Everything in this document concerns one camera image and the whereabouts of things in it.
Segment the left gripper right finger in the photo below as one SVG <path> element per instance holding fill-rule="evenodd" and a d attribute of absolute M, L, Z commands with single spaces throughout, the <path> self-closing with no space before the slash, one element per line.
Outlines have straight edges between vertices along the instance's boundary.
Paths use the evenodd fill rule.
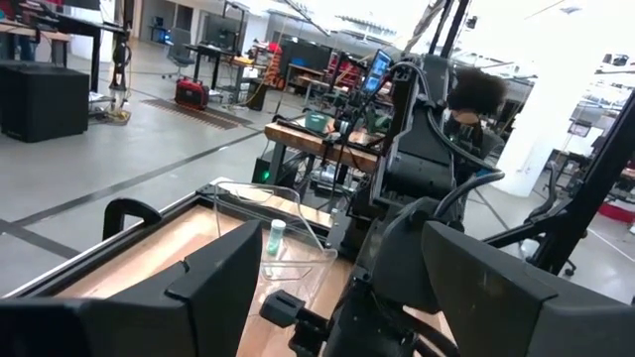
<path fill-rule="evenodd" d="M 430 282 L 461 357 L 528 357 L 543 304 L 538 269 L 438 222 L 424 225 Z"/>

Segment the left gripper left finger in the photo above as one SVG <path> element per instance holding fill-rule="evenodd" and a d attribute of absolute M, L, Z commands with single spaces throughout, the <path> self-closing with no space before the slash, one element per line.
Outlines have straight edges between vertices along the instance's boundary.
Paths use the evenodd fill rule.
<path fill-rule="evenodd" d="M 234 357 L 258 281 L 250 220 L 82 311 L 87 357 Z"/>

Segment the teal pill bottle white cap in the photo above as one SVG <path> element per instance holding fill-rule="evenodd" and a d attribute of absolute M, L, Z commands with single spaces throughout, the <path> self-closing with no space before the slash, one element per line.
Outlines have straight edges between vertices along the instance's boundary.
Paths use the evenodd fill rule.
<path fill-rule="evenodd" d="M 287 223 L 281 219 L 273 219 L 270 225 L 269 238 L 266 252 L 268 255 L 276 256 L 282 243 Z"/>

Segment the clear plastic bin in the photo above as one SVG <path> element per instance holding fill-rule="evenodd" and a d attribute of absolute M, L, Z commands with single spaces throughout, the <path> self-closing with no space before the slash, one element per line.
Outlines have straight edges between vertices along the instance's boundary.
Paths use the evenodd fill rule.
<path fill-rule="evenodd" d="M 283 186 L 219 180 L 211 185 L 211 198 L 220 235 L 246 221 L 261 224 L 261 263 L 252 309 L 258 310 L 278 290 L 311 302 L 337 258 L 323 237 L 330 228 L 329 215 L 303 205 L 298 192 Z M 287 223 L 276 256 L 266 252 L 273 219 Z"/>

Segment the black office chair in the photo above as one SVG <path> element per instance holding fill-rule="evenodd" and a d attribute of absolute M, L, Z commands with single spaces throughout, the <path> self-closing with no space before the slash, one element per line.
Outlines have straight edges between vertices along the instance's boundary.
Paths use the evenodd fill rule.
<path fill-rule="evenodd" d="M 547 169 L 549 170 L 549 178 L 547 181 L 547 198 L 545 202 L 532 210 L 529 216 L 525 219 L 525 223 L 529 223 L 533 218 L 547 213 L 556 203 L 557 193 L 556 193 L 556 185 L 557 185 L 557 168 L 558 165 L 554 161 L 547 162 Z"/>

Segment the black computer tower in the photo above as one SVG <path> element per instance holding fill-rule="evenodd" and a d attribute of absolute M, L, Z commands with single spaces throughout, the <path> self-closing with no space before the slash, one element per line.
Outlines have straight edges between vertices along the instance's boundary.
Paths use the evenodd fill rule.
<path fill-rule="evenodd" d="M 254 165 L 254 170 L 252 174 L 252 183 L 262 183 L 265 184 L 268 182 L 270 177 L 270 162 L 266 159 L 257 158 Z M 279 174 L 277 175 L 275 185 L 284 185 L 289 179 L 288 176 L 291 174 L 288 167 L 283 167 Z"/>

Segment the black metal stand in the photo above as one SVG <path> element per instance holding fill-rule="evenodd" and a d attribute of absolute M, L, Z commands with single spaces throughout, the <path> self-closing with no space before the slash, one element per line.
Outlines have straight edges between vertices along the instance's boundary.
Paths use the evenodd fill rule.
<path fill-rule="evenodd" d="M 529 263 L 557 275 L 569 260 L 586 228 L 621 177 L 632 154 L 635 153 L 635 89 L 615 119 L 604 144 L 588 164 L 582 179 L 577 182 L 573 196 L 554 206 L 529 223 L 486 238 L 484 242 L 503 248 L 525 239 L 538 241 L 538 248 Z"/>

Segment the red round tub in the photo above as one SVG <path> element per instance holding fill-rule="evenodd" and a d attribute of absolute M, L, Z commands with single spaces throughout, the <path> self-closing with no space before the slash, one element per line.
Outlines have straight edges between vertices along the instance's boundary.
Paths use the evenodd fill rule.
<path fill-rule="evenodd" d="M 613 220 L 635 223 L 635 203 L 620 200 L 605 201 L 600 205 L 598 212 Z"/>

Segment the striped floor mat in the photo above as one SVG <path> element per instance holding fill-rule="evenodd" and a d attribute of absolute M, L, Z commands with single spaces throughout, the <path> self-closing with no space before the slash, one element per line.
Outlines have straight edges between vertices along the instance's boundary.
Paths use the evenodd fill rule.
<path fill-rule="evenodd" d="M 212 108 L 198 110 L 164 99 L 145 99 L 142 100 L 142 103 L 186 119 L 204 123 L 219 130 L 229 130 L 252 125 L 252 122 L 249 120 Z"/>

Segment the wooden workbench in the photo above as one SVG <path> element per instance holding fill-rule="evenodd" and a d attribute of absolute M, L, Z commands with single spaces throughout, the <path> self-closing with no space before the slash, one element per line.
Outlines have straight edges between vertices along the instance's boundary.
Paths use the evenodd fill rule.
<path fill-rule="evenodd" d="M 341 178 L 346 176 L 348 169 L 370 175 L 371 179 L 384 175 L 383 157 L 361 147 L 361 140 L 369 138 L 365 133 L 354 132 L 346 143 L 332 144 L 325 139 L 326 135 L 318 135 L 297 123 L 277 120 L 265 126 L 264 134 L 275 143 L 269 176 L 265 180 L 267 184 L 275 184 L 282 176 L 284 157 L 289 148 L 305 153 L 313 160 L 321 158 L 323 161 L 335 162 L 337 173 L 331 181 L 332 192 L 336 192 L 337 186 L 342 184 Z"/>

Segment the red portable generator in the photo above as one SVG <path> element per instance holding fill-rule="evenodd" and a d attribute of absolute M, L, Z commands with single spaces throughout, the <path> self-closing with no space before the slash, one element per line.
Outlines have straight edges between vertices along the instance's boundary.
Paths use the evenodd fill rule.
<path fill-rule="evenodd" d="M 193 78 L 179 78 L 176 82 L 175 102 L 191 109 L 204 110 L 209 101 L 209 87 Z"/>

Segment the teal plastic tub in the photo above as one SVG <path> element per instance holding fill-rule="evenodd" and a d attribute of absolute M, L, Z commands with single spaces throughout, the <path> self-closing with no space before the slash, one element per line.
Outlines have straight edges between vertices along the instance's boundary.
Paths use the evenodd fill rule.
<path fill-rule="evenodd" d="M 317 133 L 326 133 L 331 117 L 318 111 L 309 110 L 305 113 L 305 127 Z"/>

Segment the person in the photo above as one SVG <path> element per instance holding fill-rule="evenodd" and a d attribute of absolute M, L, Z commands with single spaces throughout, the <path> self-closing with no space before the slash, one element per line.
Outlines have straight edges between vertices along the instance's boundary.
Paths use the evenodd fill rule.
<path fill-rule="evenodd" d="M 477 151 L 484 159 L 488 150 L 481 119 L 497 113 L 506 91 L 504 80 L 498 76 L 475 67 L 459 69 L 455 86 L 446 98 L 449 116 L 444 122 L 444 134 L 456 136 L 465 129 L 472 151 Z"/>

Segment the black workshop desk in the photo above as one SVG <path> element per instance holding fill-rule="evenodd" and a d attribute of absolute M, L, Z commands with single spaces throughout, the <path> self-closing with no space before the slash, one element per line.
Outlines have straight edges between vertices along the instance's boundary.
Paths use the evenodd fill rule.
<path fill-rule="evenodd" d="M 214 59 L 214 66 L 212 71 L 212 80 L 211 80 L 211 89 L 216 89 L 218 87 L 218 73 L 219 66 L 222 60 L 226 60 L 230 66 L 237 67 L 236 76 L 234 79 L 234 84 L 232 86 L 224 86 L 223 90 L 226 91 L 234 91 L 235 96 L 238 97 L 241 92 L 241 85 L 243 83 L 243 74 L 244 69 L 250 65 L 247 62 L 246 58 L 237 57 L 233 53 L 220 49 L 218 47 L 212 45 L 204 45 L 204 44 L 189 44 L 186 45 L 186 48 L 192 52 L 195 52 L 195 63 L 193 70 L 193 79 L 199 79 L 199 70 L 201 65 L 201 60 L 203 57 L 208 57 Z"/>
<path fill-rule="evenodd" d="M 132 58 L 132 52 L 128 45 L 131 25 L 129 19 L 123 25 L 110 22 L 96 23 L 61 12 L 53 12 L 44 3 L 41 3 L 39 8 L 29 4 L 22 5 L 22 8 L 28 13 L 30 23 L 2 19 L 0 20 L 0 33 L 29 36 L 34 38 L 36 43 L 40 41 L 40 37 L 59 42 L 67 41 L 65 35 L 93 38 L 90 71 L 90 90 L 93 92 L 97 91 L 101 33 L 112 33 L 115 43 L 112 52 L 114 71 L 109 89 L 115 98 L 124 99 L 128 92 L 126 66 Z"/>

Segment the grey office chair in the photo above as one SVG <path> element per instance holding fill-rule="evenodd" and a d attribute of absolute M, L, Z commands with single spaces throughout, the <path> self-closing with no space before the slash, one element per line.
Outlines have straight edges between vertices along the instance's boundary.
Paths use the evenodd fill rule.
<path fill-rule="evenodd" d="M 170 39 L 166 41 L 168 45 L 167 59 L 176 66 L 176 70 L 165 72 L 161 75 L 162 79 L 179 77 L 182 70 L 188 66 L 195 64 L 195 60 L 191 57 L 191 50 L 188 45 L 191 43 L 191 32 L 177 27 L 172 27 Z"/>

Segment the black cabinet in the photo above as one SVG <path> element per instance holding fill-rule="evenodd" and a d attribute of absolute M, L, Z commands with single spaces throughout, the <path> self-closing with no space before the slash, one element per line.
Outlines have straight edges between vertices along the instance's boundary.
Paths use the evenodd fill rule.
<path fill-rule="evenodd" d="M 0 61 L 0 133 L 37 143 L 88 127 L 89 75 L 47 62 Z"/>

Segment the blue lit monitor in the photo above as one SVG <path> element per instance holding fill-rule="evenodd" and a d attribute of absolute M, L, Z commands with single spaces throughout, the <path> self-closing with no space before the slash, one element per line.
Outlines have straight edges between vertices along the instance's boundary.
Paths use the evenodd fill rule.
<path fill-rule="evenodd" d="M 369 95 L 379 90 L 382 87 L 383 79 L 388 73 L 391 63 L 391 57 L 385 51 L 378 50 L 371 65 L 368 67 L 360 91 L 365 95 Z"/>

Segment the black dark screen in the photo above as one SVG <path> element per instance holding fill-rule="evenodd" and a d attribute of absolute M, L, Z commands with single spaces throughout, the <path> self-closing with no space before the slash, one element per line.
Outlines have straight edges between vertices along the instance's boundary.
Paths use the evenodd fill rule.
<path fill-rule="evenodd" d="M 301 40 L 293 42 L 283 39 L 279 43 L 279 47 L 282 51 L 279 63 L 280 74 L 287 72 L 289 64 L 299 65 L 312 70 L 324 70 L 329 63 L 331 55 L 331 48 Z"/>

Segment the black hook bracket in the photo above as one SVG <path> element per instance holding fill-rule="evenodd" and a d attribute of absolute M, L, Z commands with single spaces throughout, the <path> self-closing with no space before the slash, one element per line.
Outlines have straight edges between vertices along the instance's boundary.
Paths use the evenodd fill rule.
<path fill-rule="evenodd" d="M 127 216 L 140 218 L 144 225 L 156 224 L 163 219 L 158 210 L 145 202 L 133 198 L 113 199 L 104 210 L 102 240 L 122 232 Z"/>

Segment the black aluminium table frame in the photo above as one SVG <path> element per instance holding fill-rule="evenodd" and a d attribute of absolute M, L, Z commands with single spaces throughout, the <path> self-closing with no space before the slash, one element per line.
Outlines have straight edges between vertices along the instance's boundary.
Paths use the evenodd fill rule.
<path fill-rule="evenodd" d="M 122 232 L 17 288 L 11 297 L 106 299 L 169 268 L 222 236 L 216 227 L 212 184 L 159 211 L 163 219 L 156 224 L 127 216 Z M 306 304 L 335 302 L 349 272 L 337 254 Z"/>

